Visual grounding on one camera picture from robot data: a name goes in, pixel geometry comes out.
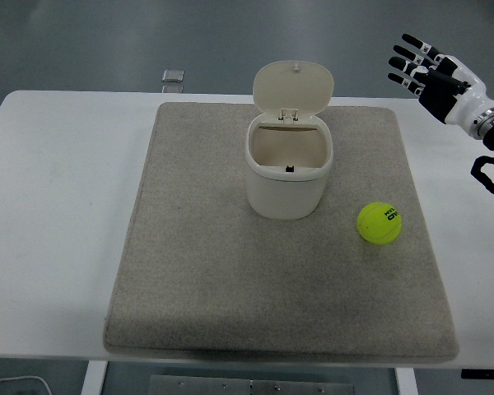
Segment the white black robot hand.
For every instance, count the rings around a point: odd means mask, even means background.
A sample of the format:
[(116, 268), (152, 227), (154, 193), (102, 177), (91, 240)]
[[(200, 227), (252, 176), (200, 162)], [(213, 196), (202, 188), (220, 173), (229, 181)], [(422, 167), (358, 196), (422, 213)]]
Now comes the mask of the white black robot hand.
[(395, 71), (388, 78), (414, 94), (435, 119), (476, 137), (494, 114), (485, 84), (456, 57), (409, 34), (402, 40), (406, 45), (394, 46), (389, 65)]

